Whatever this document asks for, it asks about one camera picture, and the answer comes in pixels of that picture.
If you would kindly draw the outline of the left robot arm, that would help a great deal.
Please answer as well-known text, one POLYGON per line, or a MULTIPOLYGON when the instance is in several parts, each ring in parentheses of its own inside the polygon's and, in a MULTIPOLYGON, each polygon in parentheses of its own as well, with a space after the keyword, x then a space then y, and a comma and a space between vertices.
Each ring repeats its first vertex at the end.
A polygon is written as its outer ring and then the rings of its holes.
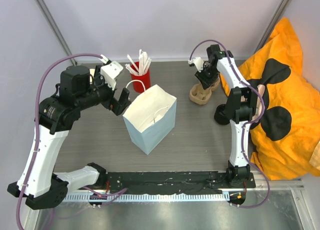
POLYGON ((102 105, 119 116, 131 104, 129 90, 124 88, 119 99, 114 97, 117 78, 123 66, 112 61, 97 65, 94 74, 86 66, 69 66, 60 74, 55 93, 39 104, 39 140, 34 140, 31 152, 36 159, 30 172, 23 197, 32 210, 57 207, 68 193, 83 187, 102 189, 107 171, 96 163, 67 173, 55 174, 54 167, 60 148, 81 117, 81 111, 102 105))

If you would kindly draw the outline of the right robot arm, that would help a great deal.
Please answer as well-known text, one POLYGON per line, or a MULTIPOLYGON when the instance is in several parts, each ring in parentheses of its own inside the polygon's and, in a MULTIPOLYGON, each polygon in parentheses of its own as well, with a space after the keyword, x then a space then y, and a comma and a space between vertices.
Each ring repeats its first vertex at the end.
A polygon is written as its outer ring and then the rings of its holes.
POLYGON ((229 88, 222 112, 215 113, 219 124, 228 122, 231 127, 231 154, 221 186, 227 188, 255 188, 253 164, 248 159, 248 141, 257 103, 263 102, 258 89, 251 86, 238 70, 232 53, 220 42, 210 40, 206 49, 207 60, 190 57, 188 64, 196 67, 195 77, 204 90, 210 89, 222 75, 229 88))

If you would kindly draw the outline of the light blue paper bag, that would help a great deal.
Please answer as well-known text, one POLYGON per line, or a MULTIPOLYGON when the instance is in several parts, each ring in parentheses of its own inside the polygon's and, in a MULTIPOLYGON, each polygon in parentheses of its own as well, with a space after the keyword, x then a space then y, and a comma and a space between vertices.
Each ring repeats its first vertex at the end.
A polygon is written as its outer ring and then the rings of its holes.
POLYGON ((146 89, 138 95, 123 114, 131 141, 146 155, 175 127, 177 98, 160 86, 146 89))

